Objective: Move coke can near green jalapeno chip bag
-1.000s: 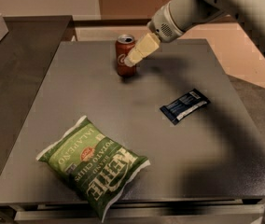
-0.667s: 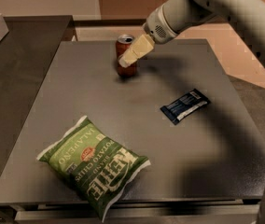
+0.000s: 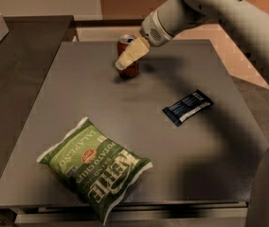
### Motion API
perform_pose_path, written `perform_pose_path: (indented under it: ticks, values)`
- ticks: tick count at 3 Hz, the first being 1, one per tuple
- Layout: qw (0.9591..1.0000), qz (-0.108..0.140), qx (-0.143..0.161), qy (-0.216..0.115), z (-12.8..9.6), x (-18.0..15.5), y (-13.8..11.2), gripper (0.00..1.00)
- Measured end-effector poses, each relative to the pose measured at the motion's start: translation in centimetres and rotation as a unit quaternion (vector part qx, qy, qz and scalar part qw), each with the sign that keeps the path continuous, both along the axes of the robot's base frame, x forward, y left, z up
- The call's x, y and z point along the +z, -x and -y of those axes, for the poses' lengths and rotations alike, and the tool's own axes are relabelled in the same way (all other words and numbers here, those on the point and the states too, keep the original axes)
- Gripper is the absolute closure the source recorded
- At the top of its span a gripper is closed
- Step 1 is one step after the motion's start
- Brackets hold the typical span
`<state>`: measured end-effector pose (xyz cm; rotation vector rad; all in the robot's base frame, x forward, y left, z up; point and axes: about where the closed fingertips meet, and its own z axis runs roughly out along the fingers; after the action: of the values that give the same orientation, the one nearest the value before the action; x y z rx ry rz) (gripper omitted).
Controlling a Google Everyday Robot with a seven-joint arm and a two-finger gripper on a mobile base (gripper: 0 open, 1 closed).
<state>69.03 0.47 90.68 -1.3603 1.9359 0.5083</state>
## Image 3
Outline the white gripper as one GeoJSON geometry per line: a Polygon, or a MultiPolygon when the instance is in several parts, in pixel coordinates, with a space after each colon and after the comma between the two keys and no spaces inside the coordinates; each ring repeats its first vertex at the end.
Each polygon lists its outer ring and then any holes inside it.
{"type": "Polygon", "coordinates": [[[150,51],[151,46],[159,47],[172,40],[172,36],[162,27],[157,10],[143,20],[140,34],[142,37],[134,39],[118,57],[115,63],[117,69],[123,70],[132,64],[132,61],[138,61],[150,51]],[[122,58],[125,54],[129,54],[132,61],[124,62],[122,58]]]}

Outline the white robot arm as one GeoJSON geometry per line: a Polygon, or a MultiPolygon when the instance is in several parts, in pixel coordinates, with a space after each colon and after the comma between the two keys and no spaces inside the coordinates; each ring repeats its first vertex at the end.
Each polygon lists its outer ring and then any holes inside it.
{"type": "MultiPolygon", "coordinates": [[[[269,85],[269,14],[245,0],[167,0],[141,24],[141,36],[118,57],[124,70],[152,46],[180,32],[217,22],[269,85]]],[[[269,149],[263,154],[252,186],[245,227],[269,227],[269,149]]]]}

